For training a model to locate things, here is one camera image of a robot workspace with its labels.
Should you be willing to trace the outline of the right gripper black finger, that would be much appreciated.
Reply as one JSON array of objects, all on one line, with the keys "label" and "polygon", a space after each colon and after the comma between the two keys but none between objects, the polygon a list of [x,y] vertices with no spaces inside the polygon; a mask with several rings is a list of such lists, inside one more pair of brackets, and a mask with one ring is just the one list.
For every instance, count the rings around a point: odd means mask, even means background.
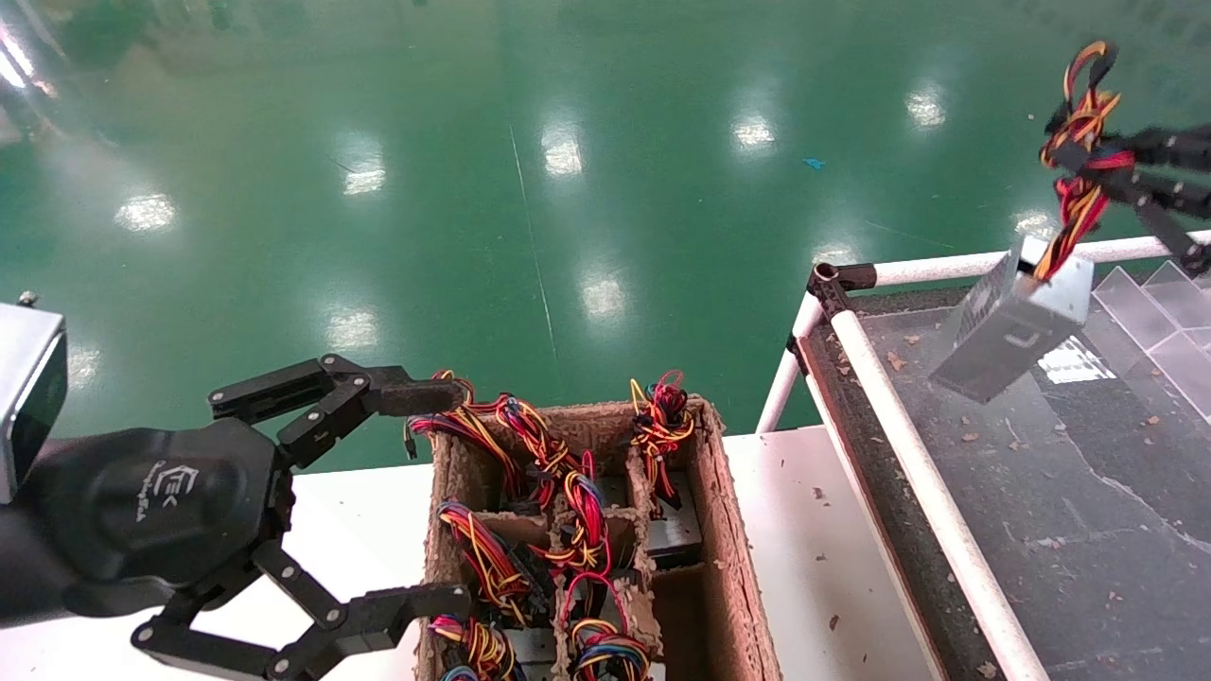
[{"label": "right gripper black finger", "polygon": [[1209,219],[1209,185],[1173,181],[1149,172],[1147,166],[1104,172],[1102,160],[1110,154],[1103,142],[1086,149],[1074,141],[1048,145],[1048,164],[1062,168],[1055,182],[1060,200],[1062,230],[1048,252],[1054,271],[1077,248],[1081,238],[1098,228],[1109,204],[1133,210],[1150,236],[1158,238],[1181,271],[1198,276],[1209,273],[1209,246],[1199,245],[1178,223],[1184,214]]},{"label": "right gripper black finger", "polygon": [[1106,135],[1110,154],[1102,160],[1104,172],[1144,166],[1172,166],[1210,172],[1210,125],[1196,128],[1144,128],[1133,135]]}]

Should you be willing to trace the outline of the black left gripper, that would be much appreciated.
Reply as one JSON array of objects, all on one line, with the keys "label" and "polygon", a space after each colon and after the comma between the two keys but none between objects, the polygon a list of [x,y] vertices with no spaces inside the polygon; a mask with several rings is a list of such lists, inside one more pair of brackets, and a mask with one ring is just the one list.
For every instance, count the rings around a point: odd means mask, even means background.
[{"label": "black left gripper", "polygon": [[[132,646],[225,680],[321,680],[350,656],[396,648],[412,620],[467,616],[467,586],[454,583],[338,601],[280,543],[289,467],[311,467],[372,414],[407,419],[464,400],[454,380],[328,354],[211,393],[208,427],[48,440],[17,493],[17,616],[116,618],[166,605]],[[294,419],[277,447],[254,427],[280,414]],[[254,570],[308,613],[306,631],[272,648],[194,629]]]}]

